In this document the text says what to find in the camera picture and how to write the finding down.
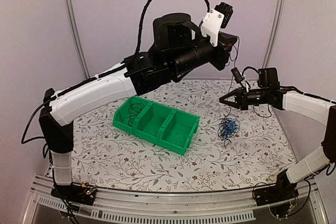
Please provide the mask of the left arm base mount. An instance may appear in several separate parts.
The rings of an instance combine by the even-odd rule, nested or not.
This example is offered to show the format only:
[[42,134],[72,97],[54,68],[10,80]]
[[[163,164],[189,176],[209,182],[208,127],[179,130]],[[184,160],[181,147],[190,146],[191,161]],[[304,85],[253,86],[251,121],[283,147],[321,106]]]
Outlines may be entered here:
[[75,202],[79,204],[92,206],[97,193],[97,187],[84,183],[81,185],[71,184],[61,186],[54,184],[51,191],[53,197],[57,197],[66,202]]

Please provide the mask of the front aluminium rail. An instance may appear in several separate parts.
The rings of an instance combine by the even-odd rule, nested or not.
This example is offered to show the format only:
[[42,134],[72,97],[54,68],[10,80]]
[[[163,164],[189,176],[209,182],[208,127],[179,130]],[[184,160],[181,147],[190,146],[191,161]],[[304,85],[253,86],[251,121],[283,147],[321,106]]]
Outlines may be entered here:
[[28,194],[23,223],[328,223],[314,182],[298,184],[288,217],[280,211],[290,201],[259,205],[256,189],[203,193],[144,193],[99,188],[92,205],[75,204],[70,218],[65,204],[51,195],[51,178],[37,175]]

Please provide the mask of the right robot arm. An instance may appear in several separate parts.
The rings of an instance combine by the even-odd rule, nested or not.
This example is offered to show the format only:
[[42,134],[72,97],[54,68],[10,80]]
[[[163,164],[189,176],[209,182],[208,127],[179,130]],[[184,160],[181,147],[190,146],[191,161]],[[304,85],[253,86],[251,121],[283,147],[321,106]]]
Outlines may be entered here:
[[321,145],[277,175],[271,196],[276,201],[282,201],[291,194],[297,182],[335,164],[335,101],[302,92],[294,86],[281,86],[276,68],[258,69],[257,72],[256,89],[242,84],[220,97],[220,103],[242,111],[252,105],[267,104],[278,110],[303,115],[325,126]]

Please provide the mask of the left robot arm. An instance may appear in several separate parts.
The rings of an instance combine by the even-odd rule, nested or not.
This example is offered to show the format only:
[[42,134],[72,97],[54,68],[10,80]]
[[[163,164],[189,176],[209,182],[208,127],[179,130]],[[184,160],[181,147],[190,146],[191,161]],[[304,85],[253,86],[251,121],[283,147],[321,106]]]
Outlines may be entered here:
[[48,89],[34,111],[42,139],[51,152],[58,192],[67,200],[78,195],[72,184],[73,121],[110,102],[143,95],[170,82],[180,82],[192,70],[210,63],[223,70],[237,41],[226,34],[233,7],[208,8],[199,25],[187,13],[166,14],[153,21],[154,42],[148,51],[136,48],[112,68],[61,91]]

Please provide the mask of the right aluminium frame post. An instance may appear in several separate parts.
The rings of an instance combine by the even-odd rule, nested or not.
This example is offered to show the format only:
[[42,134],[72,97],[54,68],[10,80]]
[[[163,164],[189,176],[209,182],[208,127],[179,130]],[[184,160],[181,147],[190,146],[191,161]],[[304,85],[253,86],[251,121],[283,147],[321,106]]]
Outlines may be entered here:
[[268,39],[262,67],[267,68],[269,66],[271,56],[272,56],[272,51],[274,49],[274,45],[276,42],[277,38],[277,33],[281,21],[281,16],[282,16],[282,10],[284,7],[284,2],[285,0],[277,0],[276,1],[276,7],[275,7],[275,13],[274,13],[274,18],[272,21],[272,26],[271,26],[271,31],[270,31],[270,36]]

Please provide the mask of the left aluminium frame post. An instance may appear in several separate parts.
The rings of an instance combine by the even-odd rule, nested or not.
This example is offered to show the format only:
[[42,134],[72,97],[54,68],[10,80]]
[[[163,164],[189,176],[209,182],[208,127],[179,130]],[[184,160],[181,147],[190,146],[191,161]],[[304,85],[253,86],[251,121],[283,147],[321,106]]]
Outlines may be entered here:
[[88,79],[90,77],[90,73],[89,73],[89,68],[88,68],[84,53],[83,53],[83,48],[82,48],[79,31],[78,31],[78,27],[76,23],[74,6],[72,3],[72,0],[64,0],[64,3],[65,3],[66,13],[67,13],[68,21],[69,21],[69,26],[70,26],[75,50],[76,50],[77,57],[79,60],[80,68],[81,68],[84,78]]

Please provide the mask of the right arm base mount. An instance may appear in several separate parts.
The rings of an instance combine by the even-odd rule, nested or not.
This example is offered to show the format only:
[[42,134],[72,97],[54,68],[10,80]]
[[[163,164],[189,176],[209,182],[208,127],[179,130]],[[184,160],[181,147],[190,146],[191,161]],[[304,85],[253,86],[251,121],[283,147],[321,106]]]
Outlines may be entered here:
[[252,197],[257,206],[269,206],[270,213],[278,218],[287,218],[296,206],[299,192],[296,186],[279,189],[276,185],[257,183],[252,190]]

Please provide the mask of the floral table mat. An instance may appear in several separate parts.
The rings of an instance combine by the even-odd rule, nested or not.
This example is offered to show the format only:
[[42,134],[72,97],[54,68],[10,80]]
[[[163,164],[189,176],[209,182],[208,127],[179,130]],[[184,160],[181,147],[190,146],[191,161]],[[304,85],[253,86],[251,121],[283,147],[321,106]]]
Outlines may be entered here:
[[214,191],[271,184],[296,162],[290,144],[266,105],[231,109],[218,99],[236,83],[185,80],[146,94],[200,118],[184,155],[150,144],[113,126],[122,100],[74,121],[72,178],[100,187],[140,191]]

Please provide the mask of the aluminium frame post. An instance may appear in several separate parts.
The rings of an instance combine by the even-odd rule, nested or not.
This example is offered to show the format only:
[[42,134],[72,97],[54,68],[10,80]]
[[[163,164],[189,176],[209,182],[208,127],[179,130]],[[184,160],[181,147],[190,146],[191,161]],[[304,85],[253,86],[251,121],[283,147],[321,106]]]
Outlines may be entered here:
[[284,7],[284,2],[285,0],[277,0],[276,1],[276,7],[275,7],[275,13],[274,13],[274,18],[272,21],[272,26],[271,26],[271,31],[270,31],[270,36],[268,39],[262,67],[267,68],[269,66],[271,56],[272,56],[272,51],[274,49],[274,45],[276,42],[277,38],[277,33],[281,21],[281,16],[282,16],[282,10]]
[[82,48],[79,31],[78,31],[78,27],[76,23],[74,6],[72,3],[72,0],[64,0],[64,3],[65,3],[66,13],[67,13],[68,21],[69,21],[69,26],[70,26],[75,50],[76,50],[77,57],[79,60],[80,68],[81,68],[84,78],[88,79],[90,77],[90,73],[89,73],[89,68],[88,68],[84,53],[83,53],[83,48]]

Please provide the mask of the green three-compartment bin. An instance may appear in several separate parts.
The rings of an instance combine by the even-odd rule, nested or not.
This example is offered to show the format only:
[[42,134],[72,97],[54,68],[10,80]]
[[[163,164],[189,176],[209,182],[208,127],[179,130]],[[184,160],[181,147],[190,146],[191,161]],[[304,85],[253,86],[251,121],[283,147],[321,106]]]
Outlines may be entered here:
[[184,155],[200,117],[141,97],[131,97],[115,112],[113,125],[152,144]]

